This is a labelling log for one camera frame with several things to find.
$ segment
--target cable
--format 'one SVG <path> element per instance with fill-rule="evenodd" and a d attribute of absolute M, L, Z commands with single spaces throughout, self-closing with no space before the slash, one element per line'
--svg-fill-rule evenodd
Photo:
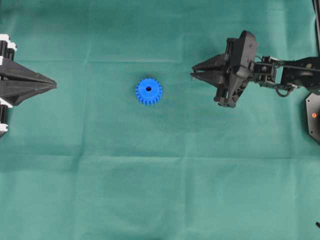
<path fill-rule="evenodd" d="M 280 91 L 279 91 L 279 88 L 277 86 L 274 87 L 274 90 L 276 92 L 276 94 L 278 94 L 278 96 L 282 97 L 282 98 L 286 98 L 288 97 L 293 91 L 294 91 L 294 88 L 290 88 L 287 90 L 286 94 L 282 94 Z"/>

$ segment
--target green cloth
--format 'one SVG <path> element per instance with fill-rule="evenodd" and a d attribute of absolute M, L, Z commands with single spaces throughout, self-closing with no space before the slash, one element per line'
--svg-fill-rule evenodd
<path fill-rule="evenodd" d="M 310 0 L 3 0 L 15 61 L 58 89 L 10 110 L 0 239 L 319 239 L 308 91 L 251 83 L 228 109 L 190 76 L 243 30 L 259 56 L 317 56 L 314 23 Z"/>

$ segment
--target gear teeth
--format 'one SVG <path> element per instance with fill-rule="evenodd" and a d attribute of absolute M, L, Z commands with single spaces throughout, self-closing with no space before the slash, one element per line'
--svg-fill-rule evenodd
<path fill-rule="evenodd" d="M 150 97 L 149 90 L 145 90 L 147 86 L 150 86 L 151 89 L 158 89 L 156 92 L 152 92 L 153 94 L 155 93 L 155 96 Z M 162 98 L 162 93 L 163 93 L 163 87 L 162 85 L 153 77 L 147 77 L 142 79 L 137 86 L 135 87 L 135 96 L 138 99 L 138 101 L 146 106 L 152 106 L 155 105 L 160 101 Z"/>

